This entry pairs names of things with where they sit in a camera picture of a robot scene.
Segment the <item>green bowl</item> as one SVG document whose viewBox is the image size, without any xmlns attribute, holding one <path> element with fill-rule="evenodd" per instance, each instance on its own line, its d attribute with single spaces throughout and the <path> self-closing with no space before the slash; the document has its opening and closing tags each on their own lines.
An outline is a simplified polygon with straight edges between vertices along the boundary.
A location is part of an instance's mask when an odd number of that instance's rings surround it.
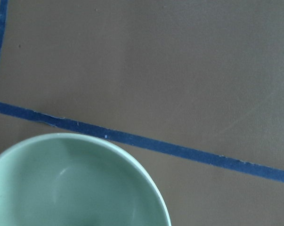
<svg viewBox="0 0 284 226">
<path fill-rule="evenodd" d="M 0 226 L 169 226 L 144 167 L 96 137 L 52 133 L 0 154 Z"/>
</svg>

